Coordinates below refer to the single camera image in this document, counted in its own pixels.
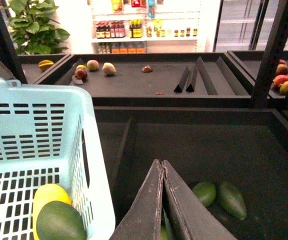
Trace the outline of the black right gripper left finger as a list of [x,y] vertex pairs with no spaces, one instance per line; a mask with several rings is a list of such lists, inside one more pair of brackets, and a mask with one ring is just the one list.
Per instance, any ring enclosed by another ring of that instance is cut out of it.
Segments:
[[160,240],[164,170],[155,159],[112,240]]

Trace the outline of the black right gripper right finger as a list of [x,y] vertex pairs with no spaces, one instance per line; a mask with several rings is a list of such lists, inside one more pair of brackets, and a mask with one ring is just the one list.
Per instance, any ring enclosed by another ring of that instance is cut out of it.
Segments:
[[235,240],[198,200],[173,166],[164,160],[163,207],[176,240]]

